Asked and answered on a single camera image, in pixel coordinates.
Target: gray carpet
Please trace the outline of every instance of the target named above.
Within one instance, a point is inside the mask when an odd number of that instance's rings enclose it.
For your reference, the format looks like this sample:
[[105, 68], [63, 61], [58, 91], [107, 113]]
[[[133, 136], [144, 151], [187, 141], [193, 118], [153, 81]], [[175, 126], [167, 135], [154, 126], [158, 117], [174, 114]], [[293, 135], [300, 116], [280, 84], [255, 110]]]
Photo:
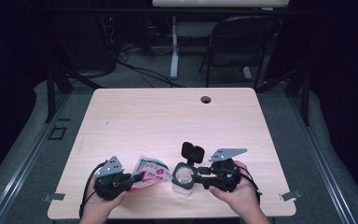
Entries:
[[[183, 57], [179, 60], [179, 78], [174, 82], [190, 88], [203, 87], [205, 73], [199, 74], [197, 72], [201, 55], [186, 53], [186, 48], [181, 48], [180, 52]], [[128, 63], [151, 69], [167, 77], [170, 72], [171, 54], [158, 55], [153, 51], [134, 51], [129, 54]], [[222, 73], [227, 74], [226, 77], [229, 78], [241, 78], [241, 74], [237, 71], [228, 72], [228, 70], [214, 73], [214, 78], [221, 78], [219, 74]], [[93, 79], [96, 83], [107, 88], [169, 87], [147, 77], [146, 80], [148, 83], [138, 74], [121, 65], [118, 65], [117, 69], [109, 76]], [[44, 123], [47, 117], [46, 83], [41, 83], [35, 88], [38, 102], [33, 115], [0, 167], [0, 205], [8, 203], [7, 206], [2, 206], [6, 209], [0, 211], [2, 212], [0, 223], [52, 223], [52, 220], [47, 217], [49, 203], [42, 202], [42, 198], [45, 194], [54, 192], [57, 187], [63, 166], [92, 95], [90, 88], [84, 84], [76, 80], [72, 80], [72, 84], [76, 90], [71, 95], [57, 94], [60, 110], [50, 124]], [[219, 84], [211, 85], [211, 87], [246, 85], [252, 84]], [[328, 191], [325, 180], [323, 180], [316, 165], [312, 145], [301, 125], [302, 121], [298, 118], [297, 100], [286, 98], [282, 92], [282, 86], [258, 94], [258, 99], [289, 188], [291, 190], [298, 189], [303, 194], [296, 201], [296, 214], [292, 217], [277, 217], [276, 223], [342, 223], [331, 193]], [[316, 137], [331, 172], [342, 190], [342, 195], [358, 223], [358, 188], [329, 143], [328, 131], [324, 124], [318, 99], [314, 94], [310, 98], [310, 123], [309, 129]], [[48, 136], [54, 127], [66, 128], [62, 140], [48, 140]], [[32, 150], [36, 147], [40, 150], [32, 154]], [[8, 201], [1, 198], [2, 195], [5, 195], [5, 188], [8, 184], [10, 185], [12, 176], [16, 174], [18, 168], [30, 155], [34, 158], [33, 163], [29, 165], [29, 173], [21, 173], [24, 182], [18, 184], [15, 197], [11, 197], [12, 200]], [[57, 223], [77, 222], [78, 220], [57, 220]]]

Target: red and white package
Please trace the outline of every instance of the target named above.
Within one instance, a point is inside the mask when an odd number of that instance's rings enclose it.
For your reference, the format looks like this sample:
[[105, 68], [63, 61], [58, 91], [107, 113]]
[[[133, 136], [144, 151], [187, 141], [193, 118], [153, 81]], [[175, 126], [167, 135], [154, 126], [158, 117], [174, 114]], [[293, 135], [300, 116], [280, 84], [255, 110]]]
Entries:
[[172, 175], [168, 166], [162, 161], [147, 158], [146, 156], [140, 156], [138, 162], [133, 169], [132, 175], [138, 175], [141, 172], [145, 172], [144, 179], [140, 182], [136, 182], [132, 185], [131, 191], [141, 189], [158, 182], [171, 181]]

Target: black chair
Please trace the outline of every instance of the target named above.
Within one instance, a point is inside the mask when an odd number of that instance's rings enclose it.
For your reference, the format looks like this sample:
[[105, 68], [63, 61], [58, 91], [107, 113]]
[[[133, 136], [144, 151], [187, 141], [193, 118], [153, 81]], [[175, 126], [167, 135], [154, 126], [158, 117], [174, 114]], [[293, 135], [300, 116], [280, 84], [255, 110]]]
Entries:
[[252, 80], [256, 87], [267, 41], [279, 32], [279, 28], [279, 21], [271, 16], [238, 16], [217, 23], [199, 70], [201, 72], [207, 64], [206, 87], [210, 83], [211, 66], [240, 69], [258, 66], [255, 80]]

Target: human hand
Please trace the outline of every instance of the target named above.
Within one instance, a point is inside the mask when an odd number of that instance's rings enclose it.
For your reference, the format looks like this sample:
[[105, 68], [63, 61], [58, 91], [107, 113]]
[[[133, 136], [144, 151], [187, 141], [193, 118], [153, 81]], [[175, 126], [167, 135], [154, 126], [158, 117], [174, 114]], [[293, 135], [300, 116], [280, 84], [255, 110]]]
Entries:
[[121, 192], [113, 201], [106, 201], [94, 193], [94, 185], [97, 176], [94, 175], [89, 182], [87, 189], [87, 198], [92, 194], [86, 202], [83, 211], [83, 217], [80, 219], [80, 224], [102, 224], [109, 217], [110, 212], [119, 206], [127, 194], [127, 191]]
[[[237, 166], [247, 170], [246, 165], [242, 162], [234, 162]], [[249, 175], [243, 169], [240, 169], [240, 172], [244, 175]], [[255, 187], [247, 179], [242, 177], [240, 184], [232, 192], [224, 192], [214, 186], [210, 186], [209, 191], [216, 198], [228, 203], [231, 209], [242, 217], [246, 223], [269, 223], [258, 204], [255, 196]]]

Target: light wood tabletop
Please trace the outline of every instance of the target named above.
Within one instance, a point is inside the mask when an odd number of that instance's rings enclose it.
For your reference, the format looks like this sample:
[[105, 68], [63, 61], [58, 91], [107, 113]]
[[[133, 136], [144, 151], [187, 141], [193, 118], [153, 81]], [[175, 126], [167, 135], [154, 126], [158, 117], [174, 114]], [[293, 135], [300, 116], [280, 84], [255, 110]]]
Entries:
[[[210, 97], [205, 104], [201, 97]], [[173, 172], [182, 144], [203, 147], [201, 164], [218, 148], [246, 148], [234, 157], [245, 163], [261, 189], [261, 208], [268, 217], [291, 216], [293, 201], [269, 129], [253, 89], [173, 88], [99, 89], [94, 92], [52, 201], [52, 219], [78, 218], [78, 209], [90, 172], [101, 162], [117, 156], [124, 173], [132, 173], [144, 155], [164, 162]], [[109, 218], [237, 217], [228, 205], [197, 184], [191, 195], [172, 190], [161, 182], [127, 194]]]
[[153, 0], [154, 7], [287, 7], [289, 0]]

